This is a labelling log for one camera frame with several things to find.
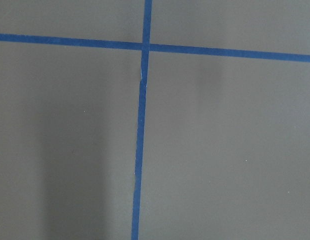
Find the blue centre vertical tape line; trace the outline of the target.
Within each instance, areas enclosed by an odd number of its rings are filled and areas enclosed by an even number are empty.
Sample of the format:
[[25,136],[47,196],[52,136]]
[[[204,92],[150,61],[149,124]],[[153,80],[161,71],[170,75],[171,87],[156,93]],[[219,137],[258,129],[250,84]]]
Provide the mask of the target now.
[[145,134],[145,114],[147,103],[148,68],[150,53],[151,21],[152,21],[152,1],[144,2],[141,63],[140,63],[140,83],[138,96],[138,115],[136,131],[136,150],[134,167],[134,192],[132,200],[132,220],[131,220],[131,239],[139,238],[141,187],[143,173],[143,154],[144,154],[144,134]]

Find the blue middle horizontal tape line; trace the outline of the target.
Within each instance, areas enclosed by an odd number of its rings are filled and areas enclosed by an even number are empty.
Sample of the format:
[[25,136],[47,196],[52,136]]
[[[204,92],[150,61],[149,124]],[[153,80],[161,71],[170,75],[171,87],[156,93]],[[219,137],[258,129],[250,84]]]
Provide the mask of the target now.
[[[80,38],[67,38],[67,37],[54,37],[54,36],[38,36],[38,35],[20,35],[20,34],[6,34],[6,33],[0,33],[0,42],[106,48],[106,49],[134,50],[134,51],[141,51],[144,46],[142,43],[139,42],[80,39]],[[153,43],[151,43],[149,47],[147,47],[147,49],[151,52],[162,52],[162,53],[208,55],[208,56],[310,63],[310,55],[307,54],[209,48],[209,47],[167,45],[167,44],[153,44]]]

